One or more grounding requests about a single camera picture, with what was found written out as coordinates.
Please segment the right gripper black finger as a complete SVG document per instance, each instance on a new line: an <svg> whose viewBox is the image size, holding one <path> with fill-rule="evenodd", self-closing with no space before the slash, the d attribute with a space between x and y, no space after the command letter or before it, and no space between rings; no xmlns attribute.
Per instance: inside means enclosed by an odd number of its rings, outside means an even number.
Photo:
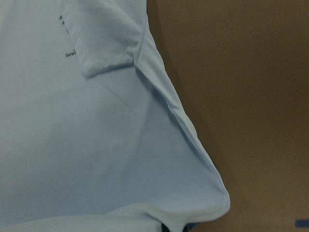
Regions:
<svg viewBox="0 0 309 232"><path fill-rule="evenodd" d="M161 232L169 232L168 227L165 224L161 224Z"/></svg>

